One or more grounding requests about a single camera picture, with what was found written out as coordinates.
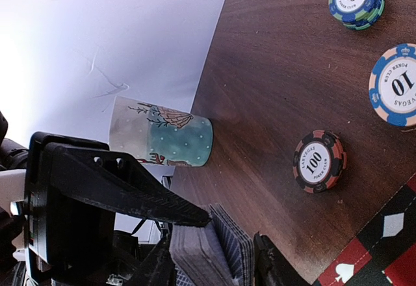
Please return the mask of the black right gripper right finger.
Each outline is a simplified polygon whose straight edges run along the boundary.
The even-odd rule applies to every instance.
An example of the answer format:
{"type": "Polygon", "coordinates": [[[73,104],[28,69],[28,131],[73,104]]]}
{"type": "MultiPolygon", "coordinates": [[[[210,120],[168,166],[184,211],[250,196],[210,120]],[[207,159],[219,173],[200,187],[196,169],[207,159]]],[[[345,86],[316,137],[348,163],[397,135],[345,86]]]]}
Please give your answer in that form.
{"type": "Polygon", "coordinates": [[[267,235],[257,232],[253,238],[255,250],[255,286],[310,284],[294,269],[267,235]]]}

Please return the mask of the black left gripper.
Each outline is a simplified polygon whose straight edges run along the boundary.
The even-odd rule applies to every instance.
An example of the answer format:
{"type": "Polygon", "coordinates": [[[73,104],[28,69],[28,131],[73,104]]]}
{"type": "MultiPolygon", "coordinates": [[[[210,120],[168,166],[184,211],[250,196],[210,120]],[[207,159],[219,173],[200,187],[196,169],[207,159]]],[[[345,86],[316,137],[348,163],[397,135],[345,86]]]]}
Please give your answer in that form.
{"type": "Polygon", "coordinates": [[[113,244],[116,213],[180,226],[205,227],[211,220],[133,156],[43,132],[29,145],[24,209],[33,281],[133,281],[136,259],[113,244]]]}

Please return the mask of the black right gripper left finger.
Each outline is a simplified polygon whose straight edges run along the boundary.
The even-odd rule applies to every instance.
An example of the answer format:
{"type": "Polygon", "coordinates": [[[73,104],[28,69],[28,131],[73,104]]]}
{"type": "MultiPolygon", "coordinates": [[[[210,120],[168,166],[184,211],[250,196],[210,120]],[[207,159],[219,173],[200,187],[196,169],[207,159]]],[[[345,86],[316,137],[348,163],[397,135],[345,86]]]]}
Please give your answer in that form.
{"type": "Polygon", "coordinates": [[[130,285],[167,286],[176,284],[175,265],[170,255],[170,235],[151,250],[129,280],[130,285]]]}

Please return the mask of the red black poker chip stack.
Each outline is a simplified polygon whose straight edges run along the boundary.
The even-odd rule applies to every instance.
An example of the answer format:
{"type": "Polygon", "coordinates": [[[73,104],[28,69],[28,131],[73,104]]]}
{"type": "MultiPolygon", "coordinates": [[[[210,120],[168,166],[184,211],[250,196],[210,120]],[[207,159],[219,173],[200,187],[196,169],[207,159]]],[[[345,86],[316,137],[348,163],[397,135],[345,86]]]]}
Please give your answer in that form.
{"type": "Polygon", "coordinates": [[[319,193],[336,185],[346,169],[347,153],[336,134],[314,130],[298,143],[292,163],[293,176],[300,188],[319,193]]]}

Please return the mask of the blue cream poker chip stack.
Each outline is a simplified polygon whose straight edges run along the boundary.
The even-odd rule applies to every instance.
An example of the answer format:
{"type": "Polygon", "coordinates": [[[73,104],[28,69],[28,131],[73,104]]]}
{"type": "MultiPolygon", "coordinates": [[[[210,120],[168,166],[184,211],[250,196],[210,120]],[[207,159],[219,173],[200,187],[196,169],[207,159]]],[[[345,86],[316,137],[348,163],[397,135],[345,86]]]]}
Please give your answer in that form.
{"type": "Polygon", "coordinates": [[[369,79],[369,99],[385,122],[415,125],[415,44],[395,46],[378,59],[369,79]]]}

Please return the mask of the green poker chip stack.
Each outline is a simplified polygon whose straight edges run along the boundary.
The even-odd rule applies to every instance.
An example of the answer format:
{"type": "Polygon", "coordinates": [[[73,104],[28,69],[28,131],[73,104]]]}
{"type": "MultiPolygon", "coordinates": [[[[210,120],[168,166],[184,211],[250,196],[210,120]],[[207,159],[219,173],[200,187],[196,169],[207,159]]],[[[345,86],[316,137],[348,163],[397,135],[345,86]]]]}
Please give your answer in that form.
{"type": "Polygon", "coordinates": [[[331,15],[346,28],[362,31],[374,25],[385,8],[385,0],[328,0],[331,15]]]}

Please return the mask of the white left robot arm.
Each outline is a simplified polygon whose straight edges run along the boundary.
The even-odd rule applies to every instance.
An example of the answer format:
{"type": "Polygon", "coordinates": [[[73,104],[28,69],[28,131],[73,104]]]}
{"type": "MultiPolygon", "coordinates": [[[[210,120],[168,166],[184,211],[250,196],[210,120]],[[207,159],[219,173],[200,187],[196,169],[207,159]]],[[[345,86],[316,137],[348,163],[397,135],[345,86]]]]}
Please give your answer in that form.
{"type": "Polygon", "coordinates": [[[107,144],[37,132],[24,148],[1,120],[1,284],[168,285],[164,237],[139,260],[113,244],[116,214],[204,227],[208,213],[107,144]]]}

